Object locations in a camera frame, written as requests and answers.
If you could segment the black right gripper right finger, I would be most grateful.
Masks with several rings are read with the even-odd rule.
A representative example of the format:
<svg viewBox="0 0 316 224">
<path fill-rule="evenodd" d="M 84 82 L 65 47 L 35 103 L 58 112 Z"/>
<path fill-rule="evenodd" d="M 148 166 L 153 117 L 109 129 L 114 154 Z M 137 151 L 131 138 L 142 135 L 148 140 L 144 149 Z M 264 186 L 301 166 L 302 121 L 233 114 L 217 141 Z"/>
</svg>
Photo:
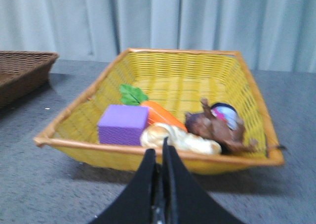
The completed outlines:
<svg viewBox="0 0 316 224">
<path fill-rule="evenodd" d="M 198 184 L 164 138 L 162 180 L 167 224 L 241 224 Z"/>
</svg>

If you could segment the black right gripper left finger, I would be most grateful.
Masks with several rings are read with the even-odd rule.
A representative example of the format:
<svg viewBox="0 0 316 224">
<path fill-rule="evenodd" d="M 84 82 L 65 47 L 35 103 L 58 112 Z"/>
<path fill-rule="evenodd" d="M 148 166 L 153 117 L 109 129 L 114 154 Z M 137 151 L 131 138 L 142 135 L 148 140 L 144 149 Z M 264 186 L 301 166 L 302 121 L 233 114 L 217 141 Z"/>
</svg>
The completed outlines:
<svg viewBox="0 0 316 224">
<path fill-rule="evenodd" d="M 152 220 L 153 178 L 156 152 L 145 151 L 133 179 L 116 200 L 100 213 L 91 224 L 149 224 Z"/>
</svg>

